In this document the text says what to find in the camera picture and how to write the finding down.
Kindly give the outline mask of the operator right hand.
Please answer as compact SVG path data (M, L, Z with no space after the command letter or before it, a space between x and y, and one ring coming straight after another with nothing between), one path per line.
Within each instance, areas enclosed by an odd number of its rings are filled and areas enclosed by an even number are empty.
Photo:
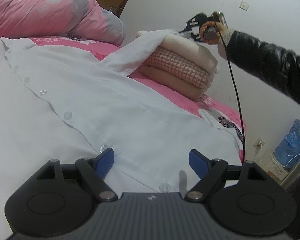
M216 29L216 37L215 38L206 38L205 37L205 31L211 27L214 27ZM223 38L230 38L232 34L234 33L234 29L229 29L222 25L220 22L206 22L203 24L203 26L200 28L199 34L200 38L203 42L214 45L218 44L221 37Z

